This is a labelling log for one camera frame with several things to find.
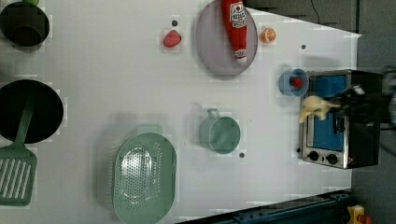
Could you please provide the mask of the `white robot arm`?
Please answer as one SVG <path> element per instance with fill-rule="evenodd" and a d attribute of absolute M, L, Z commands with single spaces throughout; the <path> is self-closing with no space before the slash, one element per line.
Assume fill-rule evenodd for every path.
<path fill-rule="evenodd" d="M 341 107 L 334 113 L 361 123 L 387 123 L 395 128 L 395 66 L 386 65 L 381 73 L 359 71 L 356 82 L 329 98 Z"/>

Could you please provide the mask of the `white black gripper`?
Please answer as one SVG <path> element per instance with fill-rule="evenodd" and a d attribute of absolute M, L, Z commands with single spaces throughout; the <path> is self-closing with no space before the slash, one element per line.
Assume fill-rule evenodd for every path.
<path fill-rule="evenodd" d="M 389 123 L 389 96 L 382 93 L 365 94 L 361 85 L 355 85 L 336 93 L 330 102 L 344 102 L 350 99 L 349 106 L 333 107 L 330 113 L 337 118 L 349 118 L 364 124 Z"/>

